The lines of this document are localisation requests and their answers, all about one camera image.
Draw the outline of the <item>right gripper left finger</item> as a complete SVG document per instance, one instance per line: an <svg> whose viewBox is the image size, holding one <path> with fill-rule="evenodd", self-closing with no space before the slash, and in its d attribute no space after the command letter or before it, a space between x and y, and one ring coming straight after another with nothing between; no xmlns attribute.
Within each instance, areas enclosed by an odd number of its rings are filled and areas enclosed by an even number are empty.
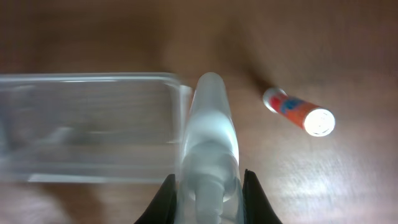
<svg viewBox="0 0 398 224"><path fill-rule="evenodd" d="M174 224L177 207L175 174L169 174L134 224Z"/></svg>

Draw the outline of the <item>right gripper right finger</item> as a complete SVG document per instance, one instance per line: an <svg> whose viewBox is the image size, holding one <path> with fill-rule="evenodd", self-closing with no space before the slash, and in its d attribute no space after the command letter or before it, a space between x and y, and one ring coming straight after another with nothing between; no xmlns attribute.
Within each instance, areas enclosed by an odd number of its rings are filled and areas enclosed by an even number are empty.
<svg viewBox="0 0 398 224"><path fill-rule="evenodd" d="M245 224L282 224L275 214L257 175L246 169L243 182Z"/></svg>

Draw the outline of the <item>white spray bottle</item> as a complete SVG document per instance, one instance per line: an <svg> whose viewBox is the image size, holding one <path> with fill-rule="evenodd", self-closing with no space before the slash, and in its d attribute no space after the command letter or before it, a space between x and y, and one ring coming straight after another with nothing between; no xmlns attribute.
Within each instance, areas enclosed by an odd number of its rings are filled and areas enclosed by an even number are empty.
<svg viewBox="0 0 398 224"><path fill-rule="evenodd" d="M239 147L223 79L200 77L182 138L176 223L244 223Z"/></svg>

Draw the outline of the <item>orange tablet tube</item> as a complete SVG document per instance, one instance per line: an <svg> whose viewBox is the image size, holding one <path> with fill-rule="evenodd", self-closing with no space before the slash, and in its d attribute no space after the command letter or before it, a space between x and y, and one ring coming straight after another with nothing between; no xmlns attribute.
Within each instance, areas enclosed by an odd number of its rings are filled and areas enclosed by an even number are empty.
<svg viewBox="0 0 398 224"><path fill-rule="evenodd" d="M324 137L335 128L336 121L331 111L290 96L280 88L266 90L262 100L270 111L287 118L311 136Z"/></svg>

